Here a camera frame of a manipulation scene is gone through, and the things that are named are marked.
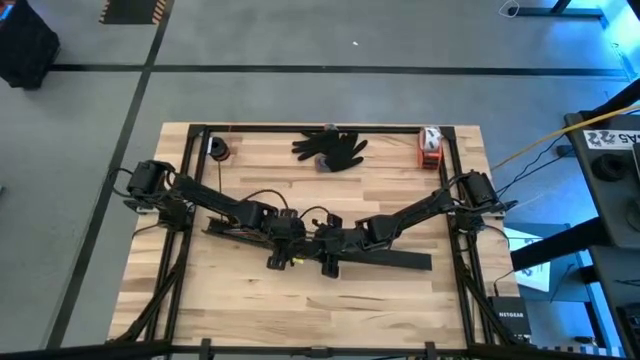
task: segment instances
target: wooden tabletop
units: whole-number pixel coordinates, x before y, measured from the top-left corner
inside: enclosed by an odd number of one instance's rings
[[[188,123],[165,123],[155,159],[179,168],[188,127]],[[455,129],[463,171],[488,173],[480,128]],[[417,135],[361,134],[360,139],[369,140],[361,153],[364,162],[338,173],[316,172],[312,159],[297,161],[291,142],[303,139],[300,134],[216,136],[232,151],[221,163],[223,193],[241,198],[260,189],[276,189],[290,207],[302,211],[322,205],[343,217],[345,227],[357,219],[395,212],[440,187],[438,172],[416,166]],[[202,183],[218,188],[218,164],[211,158],[206,160]],[[256,200],[281,207],[273,194],[261,194]],[[285,271],[267,269],[267,250],[200,232],[211,215],[201,208],[196,213],[174,343],[199,345],[202,338],[211,338],[220,346],[420,348],[425,341],[434,341],[439,349],[466,348],[445,216],[408,229],[393,243],[396,250],[432,254],[433,271],[343,262],[340,278],[329,279],[314,261]],[[312,218],[324,219],[322,213],[310,215],[316,216],[305,218],[308,229],[313,229]],[[156,220],[154,215],[141,216],[138,228]],[[499,220],[487,223],[502,228]],[[124,332],[151,298],[164,234],[164,229],[156,228],[133,240],[110,337]],[[497,231],[487,229],[477,245],[485,288],[492,294],[492,282],[512,269],[507,243]],[[501,295],[518,295],[513,275],[498,284]],[[477,306],[475,313],[479,329]],[[166,306],[159,330],[164,329],[165,317]]]

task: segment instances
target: black floor stripe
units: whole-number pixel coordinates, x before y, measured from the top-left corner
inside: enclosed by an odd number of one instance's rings
[[[133,72],[144,70],[144,65],[116,65],[116,64],[53,64],[49,71],[79,71],[79,72]]]
[[[140,75],[140,80],[138,81],[133,99],[131,100],[131,105],[129,106],[127,117],[125,118],[124,125],[122,126],[122,130],[120,131],[120,136],[118,137],[116,148],[111,157],[111,161],[109,162],[109,170],[119,167],[122,163],[122,160],[124,159],[124,154],[127,149],[129,139],[131,138],[131,133],[133,132],[133,127],[135,125],[138,112],[140,111],[142,98],[144,97],[147,85],[149,84],[149,78],[151,77],[151,67],[156,61],[158,51],[160,50],[160,45],[162,44],[162,40],[167,29],[167,23],[169,22],[169,17],[171,15],[173,2],[173,0],[169,0],[167,2],[167,6],[164,12],[164,18],[158,25],[158,29],[153,39],[153,43],[151,44],[151,49],[149,51],[149,55],[147,56],[144,69],[142,71],[142,74]],[[65,332],[67,330],[67,327],[69,326],[69,321],[73,313],[73,308],[76,301],[78,300],[78,295],[80,294],[82,282],[89,267],[89,261],[91,260],[91,255],[95,248],[96,240],[98,239],[102,221],[104,220],[104,216],[107,212],[107,206],[109,205],[112,187],[113,181],[107,179],[102,184],[102,188],[100,189],[100,195],[98,196],[98,201],[93,210],[93,214],[91,215],[87,234],[85,235],[82,246],[80,247],[78,259],[71,275],[71,280],[64,294],[62,304],[60,305],[60,309],[58,310],[58,314],[56,316],[55,322],[51,329],[51,333],[49,335],[49,339],[47,341],[48,349],[59,348],[64,339]]]
[[[622,69],[465,68],[408,66],[304,66],[304,65],[155,65],[153,72],[194,73],[321,73],[502,76],[626,77]]]

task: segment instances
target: gray floor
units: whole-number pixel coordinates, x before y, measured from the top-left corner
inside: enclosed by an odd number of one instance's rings
[[[182,0],[173,9],[158,63],[618,66],[597,21],[514,22],[496,14],[500,4]]]
[[[584,346],[573,340],[576,336],[591,336],[593,332],[584,305],[575,302],[527,301],[527,315],[533,333],[531,341],[538,346]]]
[[[619,68],[597,22],[508,20],[496,14],[502,1],[176,1],[159,63]],[[61,36],[59,63],[141,64],[155,34],[153,26],[98,24],[100,1],[31,3]],[[138,77],[54,72],[37,92],[0,86],[0,351],[34,349],[47,337]],[[165,121],[479,124],[495,164],[563,126],[564,113],[597,106],[624,85],[595,78],[155,73],[123,165],[152,156]],[[496,171],[496,184],[509,182],[534,155]],[[509,214],[514,222],[589,216],[577,212],[590,200],[571,159],[507,197],[523,202]],[[135,219],[111,199],[65,345],[104,340]]]

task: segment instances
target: black clamp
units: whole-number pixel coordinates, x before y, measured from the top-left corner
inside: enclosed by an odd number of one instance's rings
[[[220,162],[225,161],[231,155],[231,151],[229,150],[229,146],[227,143],[219,137],[209,138],[209,156],[213,158],[213,160]]]
[[[198,360],[213,360],[214,356],[213,349],[211,349],[211,339],[202,339]]]
[[[328,359],[333,357],[333,349],[325,346],[311,347],[306,356],[311,359]]]
[[[338,258],[335,255],[327,254],[322,262],[322,275],[331,279],[337,279],[340,275],[340,266],[338,265]]]
[[[433,341],[427,341],[424,343],[424,355],[425,360],[438,360],[436,344]]]

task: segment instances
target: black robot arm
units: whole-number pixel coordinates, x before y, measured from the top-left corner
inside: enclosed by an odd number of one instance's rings
[[[468,201],[452,198],[450,187],[460,182]],[[326,223],[313,220],[317,229],[309,235],[293,209],[277,208],[249,199],[236,200],[175,173],[171,164],[145,161],[138,164],[127,186],[131,208],[154,207],[165,227],[181,231],[191,224],[190,209],[201,206],[222,215],[212,217],[205,233],[272,251],[267,267],[283,270],[296,259],[323,264],[322,272],[338,276],[338,261],[399,266],[430,270],[428,254],[389,250],[402,231],[439,214],[455,215],[458,230],[477,232],[484,222],[481,214],[508,210],[512,204],[499,202],[485,174],[471,171],[453,178],[446,187],[391,215],[375,215],[344,229],[342,219],[328,214]]]

